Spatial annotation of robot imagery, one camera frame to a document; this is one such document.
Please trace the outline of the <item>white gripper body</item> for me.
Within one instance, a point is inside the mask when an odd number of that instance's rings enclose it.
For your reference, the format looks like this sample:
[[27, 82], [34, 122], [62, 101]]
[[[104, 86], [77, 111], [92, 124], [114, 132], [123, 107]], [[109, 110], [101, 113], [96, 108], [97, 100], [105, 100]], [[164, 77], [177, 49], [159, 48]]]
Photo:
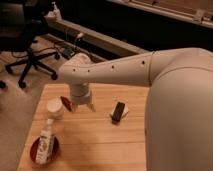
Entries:
[[70, 85], [70, 100], [75, 106], [92, 102], [92, 91], [88, 83]]

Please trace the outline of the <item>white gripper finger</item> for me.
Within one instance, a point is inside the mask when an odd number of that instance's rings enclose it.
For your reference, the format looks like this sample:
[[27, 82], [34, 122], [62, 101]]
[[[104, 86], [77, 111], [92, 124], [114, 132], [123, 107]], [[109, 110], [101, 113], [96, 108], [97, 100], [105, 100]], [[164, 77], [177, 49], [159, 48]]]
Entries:
[[96, 110], [95, 110], [95, 107], [94, 107], [94, 104], [92, 104], [92, 103], [87, 104], [87, 107], [88, 107], [92, 112], [95, 112], [95, 111], [96, 111]]
[[77, 111], [78, 105], [77, 104], [71, 104], [71, 111], [75, 113]]

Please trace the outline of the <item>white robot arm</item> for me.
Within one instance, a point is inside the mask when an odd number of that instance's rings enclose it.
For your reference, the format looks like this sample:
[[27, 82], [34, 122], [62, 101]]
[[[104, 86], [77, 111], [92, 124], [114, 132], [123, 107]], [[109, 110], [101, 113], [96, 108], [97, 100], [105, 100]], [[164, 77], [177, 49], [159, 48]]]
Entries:
[[213, 171], [213, 52], [179, 48], [100, 63], [78, 53], [59, 76], [78, 105], [91, 101], [91, 83], [147, 87], [147, 171]]

